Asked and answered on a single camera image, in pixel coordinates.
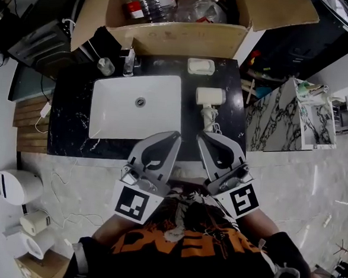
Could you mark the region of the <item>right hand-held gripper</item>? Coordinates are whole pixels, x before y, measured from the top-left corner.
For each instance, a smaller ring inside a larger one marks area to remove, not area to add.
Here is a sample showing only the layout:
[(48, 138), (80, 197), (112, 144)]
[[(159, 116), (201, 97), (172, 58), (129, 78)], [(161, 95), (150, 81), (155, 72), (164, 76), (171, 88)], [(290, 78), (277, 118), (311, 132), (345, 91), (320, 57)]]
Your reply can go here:
[(259, 208), (254, 180), (241, 146), (217, 133), (198, 133), (197, 144), (209, 194), (232, 218), (241, 218)]

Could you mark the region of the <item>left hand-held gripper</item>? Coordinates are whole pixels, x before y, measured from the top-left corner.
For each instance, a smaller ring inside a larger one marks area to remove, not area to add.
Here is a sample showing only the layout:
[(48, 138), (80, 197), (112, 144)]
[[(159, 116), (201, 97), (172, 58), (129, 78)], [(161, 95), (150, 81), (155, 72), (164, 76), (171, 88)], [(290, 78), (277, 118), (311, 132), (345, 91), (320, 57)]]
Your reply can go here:
[(172, 131), (133, 147), (113, 189), (110, 207), (115, 215), (138, 224), (149, 219), (171, 190), (168, 181), (180, 146), (180, 133)]

